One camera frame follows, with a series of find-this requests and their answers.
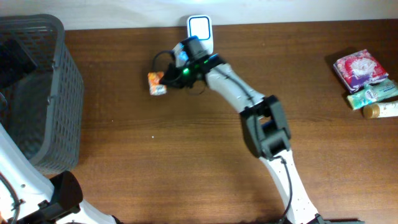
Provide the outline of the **orange snack packet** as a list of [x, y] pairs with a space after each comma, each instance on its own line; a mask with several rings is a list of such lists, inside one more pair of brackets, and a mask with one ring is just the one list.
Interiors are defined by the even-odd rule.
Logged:
[[167, 87], [160, 83], [161, 78], [164, 76], [164, 72], [149, 72], [148, 83], [149, 93], [152, 96], [160, 96], [167, 93]]

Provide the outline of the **red purple snack packet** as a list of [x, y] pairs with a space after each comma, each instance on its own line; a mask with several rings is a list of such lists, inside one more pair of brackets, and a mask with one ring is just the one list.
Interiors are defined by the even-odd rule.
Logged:
[[367, 49], [339, 58], [333, 69], [350, 93], [383, 82], [389, 74]]

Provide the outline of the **teal green snack packet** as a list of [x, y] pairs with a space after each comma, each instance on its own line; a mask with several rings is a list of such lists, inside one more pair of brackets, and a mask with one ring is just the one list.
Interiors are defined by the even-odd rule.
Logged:
[[368, 104], [375, 103], [397, 96], [397, 83], [390, 79], [385, 79], [377, 85], [366, 85], [364, 90], [366, 102]]

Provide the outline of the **white lotion tube gold cap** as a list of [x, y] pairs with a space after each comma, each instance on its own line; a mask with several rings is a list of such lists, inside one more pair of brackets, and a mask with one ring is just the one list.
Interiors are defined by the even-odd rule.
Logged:
[[363, 108], [363, 115], [366, 119], [396, 117], [397, 101], [367, 105]]

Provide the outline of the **teal tissue pocket pack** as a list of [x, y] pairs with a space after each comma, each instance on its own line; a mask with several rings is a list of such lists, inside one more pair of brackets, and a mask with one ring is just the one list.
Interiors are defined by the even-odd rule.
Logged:
[[377, 102], [379, 99], [379, 94], [377, 91], [366, 88], [357, 93], [347, 96], [347, 100], [352, 108], [352, 110], [358, 110], [366, 105]]

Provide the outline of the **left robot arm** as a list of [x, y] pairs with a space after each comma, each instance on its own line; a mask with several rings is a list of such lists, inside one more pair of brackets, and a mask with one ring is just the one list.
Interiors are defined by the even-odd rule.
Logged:
[[65, 170], [51, 179], [23, 155], [1, 126], [1, 223], [120, 223], [83, 198]]

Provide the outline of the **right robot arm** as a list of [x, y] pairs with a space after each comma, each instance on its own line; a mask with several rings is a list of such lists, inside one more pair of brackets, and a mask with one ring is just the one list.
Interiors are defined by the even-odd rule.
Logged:
[[191, 88], [196, 81], [219, 93], [239, 114], [250, 153], [268, 169], [285, 210], [279, 223], [326, 223], [309, 199], [296, 169], [291, 132], [281, 102], [245, 83], [218, 55], [191, 36], [170, 50], [171, 63], [160, 83]]

